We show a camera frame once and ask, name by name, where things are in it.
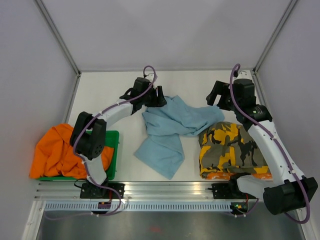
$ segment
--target black mounting bracket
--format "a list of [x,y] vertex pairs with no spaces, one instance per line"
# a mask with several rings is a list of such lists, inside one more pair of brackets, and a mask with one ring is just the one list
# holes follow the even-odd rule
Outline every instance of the black mounting bracket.
[[[234,192],[230,188],[227,182],[213,183],[211,188],[208,190],[212,191],[213,199],[247,199],[247,196],[243,192]],[[248,194],[249,199],[256,199],[254,196]]]
[[[107,182],[107,183],[103,183],[102,186],[112,188],[120,194],[121,198],[124,197],[125,184],[116,183],[116,182],[109,182],[109,183]],[[81,199],[110,199],[110,198],[119,199],[117,194],[114,191],[100,188],[88,181],[83,183],[81,186],[80,198]]]
[[[256,104],[255,85],[252,80],[246,78],[237,79],[233,82],[232,86],[237,104],[247,115],[257,122],[265,120],[272,121],[272,116],[268,109],[263,105]],[[236,119],[243,125],[244,129],[248,131],[253,123],[243,116],[234,106],[230,94],[230,84],[216,81],[212,91],[206,97],[207,104],[212,106],[218,95],[221,97],[217,103],[217,107],[222,110],[233,111]]]
[[[120,97],[120,99],[133,99],[146,91],[150,84],[151,82],[148,79],[137,77],[134,81],[133,87],[129,88],[124,95]],[[156,88],[150,88],[145,95],[136,100],[130,101],[130,103],[133,105],[132,114],[134,114],[136,111],[140,110],[143,105],[150,108],[159,108],[166,105],[167,101],[164,97],[162,86],[157,86]]]

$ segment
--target green tray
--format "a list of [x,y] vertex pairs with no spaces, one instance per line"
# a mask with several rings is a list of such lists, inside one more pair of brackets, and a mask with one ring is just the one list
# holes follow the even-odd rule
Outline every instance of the green tray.
[[[109,168],[106,170],[106,174],[109,180],[113,180],[116,175],[116,163],[117,163],[117,153],[119,144],[119,132],[118,131],[106,131],[105,133],[105,146],[114,148],[112,160]],[[44,176],[38,178],[40,181],[74,181],[74,177],[70,176]]]

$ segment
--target white wall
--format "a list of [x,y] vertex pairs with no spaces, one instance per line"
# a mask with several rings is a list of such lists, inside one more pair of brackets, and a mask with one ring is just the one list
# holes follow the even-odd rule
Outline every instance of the white wall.
[[[320,184],[320,1],[299,1],[267,56],[260,81],[279,135],[307,177]],[[319,228],[320,189],[311,201]]]
[[36,181],[34,148],[60,123],[75,81],[32,0],[0,1],[0,235],[21,238]]
[[254,67],[289,0],[43,0],[82,71]]

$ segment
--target gray floor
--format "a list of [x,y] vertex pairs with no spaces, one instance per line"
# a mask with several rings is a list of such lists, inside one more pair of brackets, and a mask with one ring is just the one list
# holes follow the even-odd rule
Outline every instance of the gray floor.
[[[61,217],[73,212],[46,213]],[[300,225],[271,215],[263,203],[246,218],[218,212],[131,212],[43,218],[38,240],[304,240]]]

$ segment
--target orange cloth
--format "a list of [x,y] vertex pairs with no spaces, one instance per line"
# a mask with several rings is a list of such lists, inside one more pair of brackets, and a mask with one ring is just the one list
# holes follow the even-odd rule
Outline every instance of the orange cloth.
[[[54,177],[63,175],[76,179],[85,179],[87,173],[85,166],[79,157],[73,154],[73,147],[69,141],[73,127],[69,124],[59,124],[52,127],[35,146],[33,163],[29,177],[37,179],[40,177]],[[107,170],[114,149],[105,146],[102,154],[103,169]]]

